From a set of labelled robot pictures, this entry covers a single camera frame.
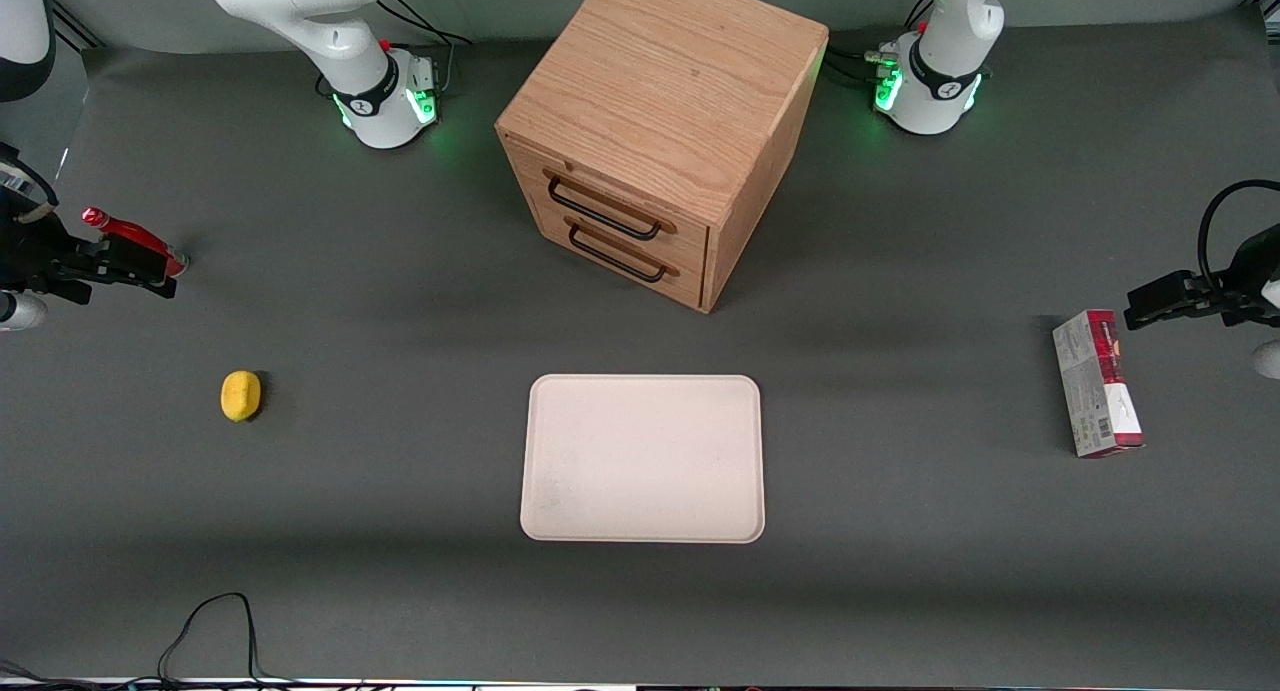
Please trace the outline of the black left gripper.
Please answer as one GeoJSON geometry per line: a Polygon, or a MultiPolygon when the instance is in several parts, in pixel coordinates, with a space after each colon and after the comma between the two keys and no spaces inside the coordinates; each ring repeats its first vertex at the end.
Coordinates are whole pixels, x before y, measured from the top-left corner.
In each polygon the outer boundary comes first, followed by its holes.
{"type": "Polygon", "coordinates": [[[1210,226],[1203,223],[1198,232],[1198,266],[1203,278],[1179,270],[1156,278],[1151,287],[1129,290],[1124,311],[1128,330],[1137,331],[1165,319],[1196,317],[1204,284],[1210,314],[1220,316],[1228,328],[1243,322],[1279,328],[1279,226],[1248,237],[1229,266],[1216,273],[1210,267],[1208,241],[1210,226]]]}

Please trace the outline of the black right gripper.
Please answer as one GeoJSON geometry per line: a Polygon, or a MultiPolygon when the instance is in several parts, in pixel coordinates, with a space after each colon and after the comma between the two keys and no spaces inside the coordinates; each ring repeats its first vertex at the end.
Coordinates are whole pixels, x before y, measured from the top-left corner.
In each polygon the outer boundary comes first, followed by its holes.
{"type": "Polygon", "coordinates": [[[129,239],[99,241],[95,258],[82,252],[84,241],[69,235],[54,205],[4,202],[1,211],[1,290],[59,296],[88,305],[91,284],[125,285],[164,299],[177,296],[164,252],[129,239]]]}

